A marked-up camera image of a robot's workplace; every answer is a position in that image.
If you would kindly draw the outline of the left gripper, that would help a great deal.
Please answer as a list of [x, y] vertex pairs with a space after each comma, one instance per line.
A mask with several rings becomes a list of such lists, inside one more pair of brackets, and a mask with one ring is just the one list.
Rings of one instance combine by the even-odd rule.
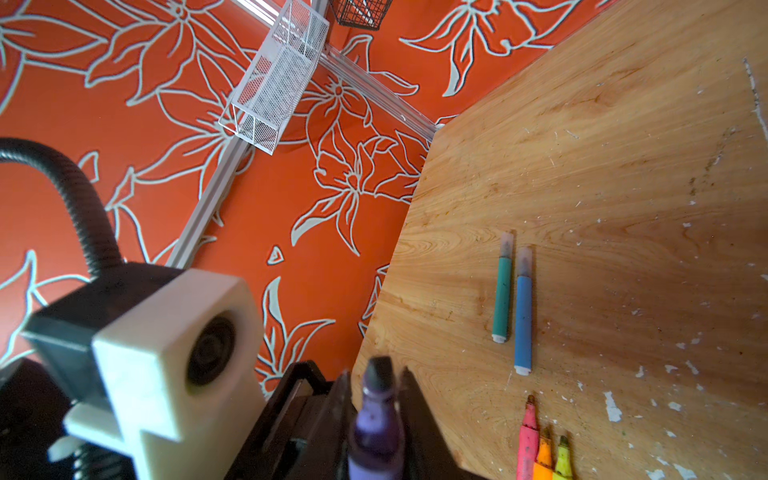
[[311, 360], [291, 365], [272, 392], [227, 479], [283, 479], [306, 445], [311, 417], [333, 383]]

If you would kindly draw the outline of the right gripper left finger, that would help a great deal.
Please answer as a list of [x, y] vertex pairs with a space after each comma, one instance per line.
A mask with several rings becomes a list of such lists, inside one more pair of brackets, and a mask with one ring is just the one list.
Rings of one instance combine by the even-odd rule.
[[348, 434], [353, 417], [351, 374], [333, 382], [306, 445], [286, 479], [348, 479]]

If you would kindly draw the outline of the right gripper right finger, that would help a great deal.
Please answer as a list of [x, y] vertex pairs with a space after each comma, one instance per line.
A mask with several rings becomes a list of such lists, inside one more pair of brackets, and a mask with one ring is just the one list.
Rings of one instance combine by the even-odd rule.
[[454, 459], [414, 374], [404, 367], [397, 394], [404, 428], [403, 478], [411, 480], [479, 479]]

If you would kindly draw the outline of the purple pen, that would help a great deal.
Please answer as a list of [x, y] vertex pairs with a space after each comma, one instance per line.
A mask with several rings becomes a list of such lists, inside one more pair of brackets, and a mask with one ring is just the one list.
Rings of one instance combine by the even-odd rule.
[[391, 358], [372, 357], [362, 377], [362, 405], [348, 435], [350, 479], [402, 478], [405, 440], [396, 392]]

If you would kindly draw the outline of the yellow pen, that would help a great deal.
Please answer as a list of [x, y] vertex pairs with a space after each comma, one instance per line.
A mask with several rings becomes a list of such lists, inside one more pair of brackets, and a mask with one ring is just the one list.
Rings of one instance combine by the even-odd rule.
[[566, 435], [561, 435], [557, 447], [557, 459], [552, 474], [553, 480], [572, 480], [573, 468], [570, 441]]

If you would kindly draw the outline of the green pen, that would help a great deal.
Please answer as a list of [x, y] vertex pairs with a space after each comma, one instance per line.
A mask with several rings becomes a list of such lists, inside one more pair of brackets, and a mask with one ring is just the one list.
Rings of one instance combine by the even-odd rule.
[[493, 325], [491, 330], [492, 340], [495, 343], [505, 343], [508, 339], [513, 253], [514, 234], [504, 232], [501, 236]]

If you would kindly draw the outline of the blue pen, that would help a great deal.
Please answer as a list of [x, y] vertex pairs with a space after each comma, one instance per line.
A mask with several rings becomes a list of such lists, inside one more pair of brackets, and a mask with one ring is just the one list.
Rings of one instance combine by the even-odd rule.
[[514, 369], [518, 375], [532, 373], [533, 250], [520, 247], [516, 258]]

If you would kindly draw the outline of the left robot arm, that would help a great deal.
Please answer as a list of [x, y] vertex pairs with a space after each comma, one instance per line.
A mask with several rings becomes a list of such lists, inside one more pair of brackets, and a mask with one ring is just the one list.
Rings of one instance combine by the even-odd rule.
[[1, 323], [5, 479], [337, 479], [329, 382], [311, 363], [271, 395], [255, 372], [265, 315], [248, 282], [125, 259], [93, 174], [49, 146], [1, 142], [1, 197], [58, 198], [83, 272], [5, 272], [25, 298]]

